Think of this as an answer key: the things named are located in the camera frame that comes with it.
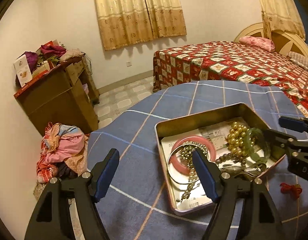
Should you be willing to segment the beige centre window curtain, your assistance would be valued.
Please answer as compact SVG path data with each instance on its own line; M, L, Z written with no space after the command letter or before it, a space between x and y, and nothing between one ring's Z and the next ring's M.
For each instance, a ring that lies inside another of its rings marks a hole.
M106 51L187 34L180 0L95 0L95 3Z

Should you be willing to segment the bed with red quilt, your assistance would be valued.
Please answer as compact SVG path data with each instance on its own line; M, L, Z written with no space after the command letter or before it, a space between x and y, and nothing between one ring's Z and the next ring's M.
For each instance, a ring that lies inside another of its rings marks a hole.
M198 80L276 86L308 116L308 70L279 53L228 41L189 44L154 53L154 92Z

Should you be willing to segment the clutter pile on cabinet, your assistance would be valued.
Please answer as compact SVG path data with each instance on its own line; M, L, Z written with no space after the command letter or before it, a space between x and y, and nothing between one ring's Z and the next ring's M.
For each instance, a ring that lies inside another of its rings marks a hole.
M73 59L82 58L85 53L79 49L67 50L63 46L55 45L52 41L43 44L36 52L25 51L29 69L34 72L43 62L51 62L53 65L63 64Z

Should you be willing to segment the pink pillow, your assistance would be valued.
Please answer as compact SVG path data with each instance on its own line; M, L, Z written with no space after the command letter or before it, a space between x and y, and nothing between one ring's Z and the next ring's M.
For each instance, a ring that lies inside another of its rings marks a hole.
M262 48L268 52L275 51L275 44L272 40L263 37L243 36L239 38L241 44Z

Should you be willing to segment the beige window curtain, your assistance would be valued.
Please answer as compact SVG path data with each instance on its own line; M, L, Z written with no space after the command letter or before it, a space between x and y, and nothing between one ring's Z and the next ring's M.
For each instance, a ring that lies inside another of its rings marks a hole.
M280 30L294 33L302 40L306 39L303 22L294 0L259 0L264 33L271 38L272 32Z
M187 34L180 0L95 0L95 3L106 51Z

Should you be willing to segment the striped grey pillow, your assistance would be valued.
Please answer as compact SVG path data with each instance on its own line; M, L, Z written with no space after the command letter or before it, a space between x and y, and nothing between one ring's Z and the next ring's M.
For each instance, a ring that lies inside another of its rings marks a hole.
M308 71L308 58L307 57L299 53L296 53L294 51L290 51L288 53L288 57L293 63L297 64L298 66Z

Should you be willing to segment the paper cards in tin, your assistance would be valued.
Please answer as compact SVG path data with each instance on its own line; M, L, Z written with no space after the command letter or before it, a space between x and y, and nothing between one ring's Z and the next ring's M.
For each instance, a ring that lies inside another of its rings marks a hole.
M234 134L232 124L235 122L239 126L248 126L242 118L238 118L174 136L164 137L161 140L162 149L160 155L163 158L162 166L166 168L166 183L171 198L171 207L176 214L185 215L212 203L211 199L206 196L200 180L189 185L179 185L171 180L166 163L171 151L176 146L187 141L206 145L209 148L209 158L207 159L215 163L221 172L227 172L231 176L246 175L249 178L260 177L281 161L282 155L277 157L270 155L266 164L255 163L243 151L242 137L238 137L237 142L230 146L227 139L230 134Z

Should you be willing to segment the pile of colourful clothes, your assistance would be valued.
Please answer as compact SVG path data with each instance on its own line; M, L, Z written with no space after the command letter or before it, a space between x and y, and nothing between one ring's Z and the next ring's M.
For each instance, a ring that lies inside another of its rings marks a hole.
M87 171L89 136L76 126L48 123L36 163L35 199L51 178L74 179Z

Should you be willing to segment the beige right window curtain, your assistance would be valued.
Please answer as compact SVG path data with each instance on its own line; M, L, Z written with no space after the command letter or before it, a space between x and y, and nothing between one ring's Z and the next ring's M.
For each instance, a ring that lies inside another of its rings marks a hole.
M294 0L259 0L264 33L271 38L272 32L280 30L294 33L302 40L306 39L303 22Z

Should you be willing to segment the blue plaid tablecloth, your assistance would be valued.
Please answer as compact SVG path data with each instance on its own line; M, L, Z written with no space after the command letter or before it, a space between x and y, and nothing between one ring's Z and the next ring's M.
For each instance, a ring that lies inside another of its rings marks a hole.
M248 105L276 130L281 115L303 116L278 87L197 81L152 94L91 134L89 167L102 161L112 148L117 149L121 157L108 193L97 204L111 239L202 238L214 206L182 217L172 212L159 160L155 125L238 102Z

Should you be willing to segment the cream wooden headboard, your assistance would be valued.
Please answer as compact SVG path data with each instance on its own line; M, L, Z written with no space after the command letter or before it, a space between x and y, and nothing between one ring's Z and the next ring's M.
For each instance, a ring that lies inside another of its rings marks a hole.
M243 36L265 37L263 24L255 23L243 29L234 38L234 42L239 42L239 38ZM297 34L275 30L272 32L271 38L275 44L276 52L287 56L293 51L308 58L308 45Z

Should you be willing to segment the green jade bangle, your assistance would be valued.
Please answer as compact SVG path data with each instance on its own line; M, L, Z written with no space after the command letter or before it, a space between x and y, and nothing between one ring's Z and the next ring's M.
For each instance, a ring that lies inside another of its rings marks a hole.
M260 129L249 128L243 137L243 146L247 155L255 163L267 163L271 155L271 150Z

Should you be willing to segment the gold coin red cord pendant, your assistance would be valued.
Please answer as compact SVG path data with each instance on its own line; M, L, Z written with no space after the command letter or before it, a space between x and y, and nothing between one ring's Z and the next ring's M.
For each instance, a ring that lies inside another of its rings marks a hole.
M302 193L302 187L299 184L289 185L287 183L280 183L281 193L289 194L293 200L298 200Z

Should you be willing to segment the pink metal tin box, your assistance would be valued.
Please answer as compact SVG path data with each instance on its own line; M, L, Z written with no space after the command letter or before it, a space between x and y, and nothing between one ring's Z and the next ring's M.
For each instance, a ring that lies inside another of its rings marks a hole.
M278 117L254 112L240 102L157 123L158 152L172 211L182 216L212 204L194 169L193 150L202 150L208 161L229 173L260 177L279 164L284 155L267 154L258 142L254 146L257 160L243 149L246 130L278 129Z

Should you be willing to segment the brown wooden cabinet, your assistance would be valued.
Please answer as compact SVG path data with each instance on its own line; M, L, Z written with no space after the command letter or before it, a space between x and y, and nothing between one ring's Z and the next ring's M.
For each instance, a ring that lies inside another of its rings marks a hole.
M14 98L41 135L50 122L74 125L88 134L98 129L94 105L99 95L83 56L39 74Z

